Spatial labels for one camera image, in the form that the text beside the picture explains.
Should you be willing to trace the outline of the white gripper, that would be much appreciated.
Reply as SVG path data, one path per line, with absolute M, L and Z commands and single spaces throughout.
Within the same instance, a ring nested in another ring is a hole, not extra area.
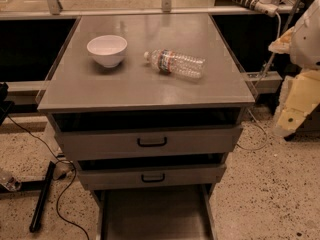
M 286 76 L 282 83 L 273 133 L 287 137 L 295 133 L 320 104 L 320 0 L 314 0 L 294 28 L 273 41 L 268 50 L 276 54 L 290 53 L 293 64 L 313 69 L 303 69 L 295 77 Z

